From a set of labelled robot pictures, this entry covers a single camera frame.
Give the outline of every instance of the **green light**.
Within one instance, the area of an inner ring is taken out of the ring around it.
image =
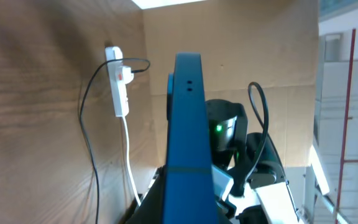
[[[219,124],[216,126],[216,131],[217,132],[221,132],[222,131],[222,126]]]

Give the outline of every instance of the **power strip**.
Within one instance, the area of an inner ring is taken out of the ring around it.
[[[106,47],[106,60],[122,59],[122,51],[119,47]],[[109,73],[112,102],[116,117],[125,117],[129,113],[126,84],[133,80],[131,68],[124,66],[122,61],[109,62],[107,64]]]

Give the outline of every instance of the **white cable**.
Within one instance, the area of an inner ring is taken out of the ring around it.
[[[137,205],[140,206],[140,204],[141,204],[140,198],[137,194],[134,177],[132,176],[131,165],[129,164],[129,135],[128,135],[127,120],[125,119],[125,116],[122,117],[122,122],[124,123],[125,136],[126,136],[126,140],[127,140],[127,144],[126,144],[127,145],[127,170],[128,170],[128,174],[129,174],[129,179],[131,180],[131,185],[132,185],[132,189],[135,194],[135,199],[136,199]]]

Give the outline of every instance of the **red vertical pipe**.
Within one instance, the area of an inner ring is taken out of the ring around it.
[[[351,42],[351,56],[349,59],[349,73],[347,75],[346,106],[345,106],[345,118],[344,118],[344,122],[343,122],[343,137],[342,137],[342,151],[341,151],[341,168],[339,169],[338,197],[336,199],[336,210],[337,211],[339,210],[339,205],[341,203],[343,166],[345,164],[347,117],[349,116],[349,103],[350,103],[350,98],[351,98],[351,84],[352,84],[353,55],[354,55],[355,39],[356,39],[356,29],[353,29],[352,42]]]

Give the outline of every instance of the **wooden table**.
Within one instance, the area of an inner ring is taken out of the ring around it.
[[[96,184],[78,101],[105,45],[146,56],[142,11],[132,1],[0,0],[0,223],[94,223]],[[145,192],[156,164],[147,73],[128,97],[132,171]],[[84,119],[99,169],[99,223],[117,223],[133,194],[106,69]]]

